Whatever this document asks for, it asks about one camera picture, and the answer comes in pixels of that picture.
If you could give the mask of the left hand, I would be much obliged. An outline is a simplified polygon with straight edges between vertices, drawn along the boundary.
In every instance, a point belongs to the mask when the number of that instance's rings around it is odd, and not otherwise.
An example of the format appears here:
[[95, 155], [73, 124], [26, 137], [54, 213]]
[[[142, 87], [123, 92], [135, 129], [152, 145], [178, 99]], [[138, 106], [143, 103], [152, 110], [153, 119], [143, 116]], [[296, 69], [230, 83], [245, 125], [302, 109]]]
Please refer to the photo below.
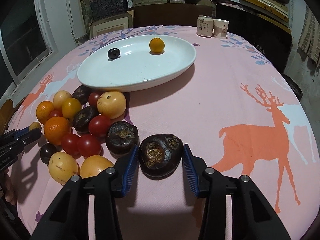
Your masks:
[[4, 196], [7, 203], [16, 205], [17, 197], [8, 172], [7, 168], [1, 172], [1, 197]]

